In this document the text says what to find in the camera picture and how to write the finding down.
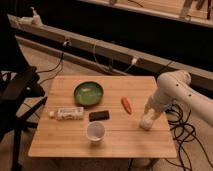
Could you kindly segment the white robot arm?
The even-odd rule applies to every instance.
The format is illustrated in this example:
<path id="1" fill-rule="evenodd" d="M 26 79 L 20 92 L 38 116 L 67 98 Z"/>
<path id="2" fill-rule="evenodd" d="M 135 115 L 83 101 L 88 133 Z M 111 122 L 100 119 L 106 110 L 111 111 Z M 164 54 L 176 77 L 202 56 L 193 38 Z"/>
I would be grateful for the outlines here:
<path id="1" fill-rule="evenodd" d="M 184 70 L 160 74 L 157 78 L 157 89 L 145 105 L 140 127 L 150 130 L 173 99 L 187 104 L 201 119 L 213 127 L 213 100 L 190 88 L 190 83 L 191 76 Z"/>

